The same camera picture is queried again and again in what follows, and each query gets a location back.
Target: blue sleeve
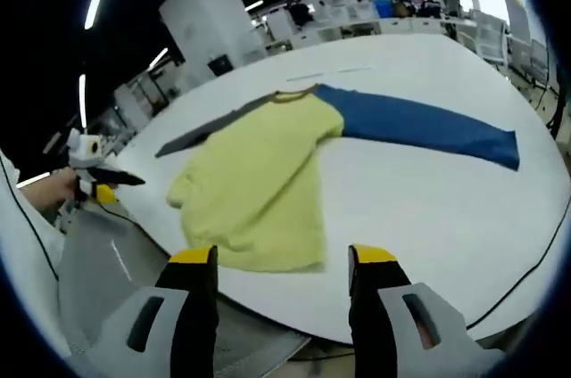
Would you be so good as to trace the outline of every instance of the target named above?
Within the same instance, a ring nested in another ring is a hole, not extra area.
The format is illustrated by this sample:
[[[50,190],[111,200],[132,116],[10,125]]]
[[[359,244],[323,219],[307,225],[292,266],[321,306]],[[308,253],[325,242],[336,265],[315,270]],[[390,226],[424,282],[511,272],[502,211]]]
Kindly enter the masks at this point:
[[[519,167],[516,133],[436,106],[319,85],[315,95],[344,119],[343,136],[469,155]]]

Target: white table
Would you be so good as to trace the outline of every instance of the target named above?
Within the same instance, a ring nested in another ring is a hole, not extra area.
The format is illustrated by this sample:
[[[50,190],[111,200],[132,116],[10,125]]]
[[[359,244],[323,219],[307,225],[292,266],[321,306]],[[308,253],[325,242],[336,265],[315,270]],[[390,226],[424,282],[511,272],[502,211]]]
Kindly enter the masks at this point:
[[[168,253],[186,247],[170,182],[196,151],[156,160],[172,138],[275,90],[327,83],[442,106],[515,129],[518,172],[488,161],[421,148],[335,139],[319,148],[327,263],[323,271],[248,273],[221,267],[219,291],[294,329],[351,343],[347,246],[394,253],[413,282],[425,282],[463,313],[485,313],[541,257],[565,214],[571,184],[540,118],[519,92],[475,54],[440,35],[359,37],[256,62],[179,97],[119,155],[146,180],[118,195]],[[543,263],[492,314],[475,339],[526,318],[557,271],[567,215]]]

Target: white round table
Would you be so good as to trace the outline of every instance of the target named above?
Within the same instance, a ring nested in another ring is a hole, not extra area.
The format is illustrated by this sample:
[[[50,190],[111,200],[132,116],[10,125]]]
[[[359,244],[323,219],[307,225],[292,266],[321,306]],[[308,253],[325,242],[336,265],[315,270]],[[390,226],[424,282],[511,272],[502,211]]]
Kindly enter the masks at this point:
[[[146,180],[121,187],[124,207],[168,253],[186,248],[178,210],[165,197],[196,151],[155,159],[169,140],[276,90],[324,83],[441,106],[516,130],[521,165],[358,139],[319,148],[327,263],[322,269],[251,273],[219,269],[219,291],[296,330],[351,343],[351,243],[388,249],[465,317],[485,314],[545,252],[541,265],[469,330],[500,332],[541,304],[557,271],[571,217],[571,184],[556,144],[520,93],[492,66],[440,35],[361,37],[281,54],[234,70],[179,97],[117,158]]]

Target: floor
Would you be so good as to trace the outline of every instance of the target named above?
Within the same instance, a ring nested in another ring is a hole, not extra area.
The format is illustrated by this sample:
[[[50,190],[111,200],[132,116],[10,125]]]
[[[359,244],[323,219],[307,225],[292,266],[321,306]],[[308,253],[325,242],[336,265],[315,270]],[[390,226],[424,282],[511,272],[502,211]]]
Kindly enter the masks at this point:
[[[557,96],[542,87],[533,87],[514,70],[508,70],[506,82],[511,82],[526,98],[530,106],[536,109],[544,123],[551,120],[557,108]],[[571,118],[568,109],[564,110],[556,142],[567,169],[571,174],[571,156],[567,152],[567,143],[571,137]],[[478,343],[486,348],[498,348],[510,352],[525,334],[531,318],[521,322],[503,333],[485,338]],[[352,348],[347,348],[332,342],[314,340],[296,354],[289,362],[279,367],[270,378],[348,378],[354,376],[355,356]]]

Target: black ceiling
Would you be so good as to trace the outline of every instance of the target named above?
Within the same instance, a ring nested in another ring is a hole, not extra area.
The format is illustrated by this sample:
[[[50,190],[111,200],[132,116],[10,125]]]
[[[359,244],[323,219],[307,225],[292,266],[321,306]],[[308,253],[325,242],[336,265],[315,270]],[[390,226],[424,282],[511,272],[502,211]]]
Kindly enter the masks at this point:
[[[87,74],[87,118],[92,119],[109,105],[113,90],[144,70],[162,48],[176,49],[159,18],[164,0],[102,0],[95,26],[85,31],[89,1],[17,3],[22,16],[17,20],[18,37],[25,38],[17,55],[30,77],[26,94],[14,94],[11,101],[14,109],[33,104],[27,117],[42,127],[30,139],[34,152],[78,113],[79,74]],[[248,5],[257,0],[243,1]],[[20,144],[3,136],[0,146],[18,161]],[[20,161],[25,174],[47,166],[41,160]]]

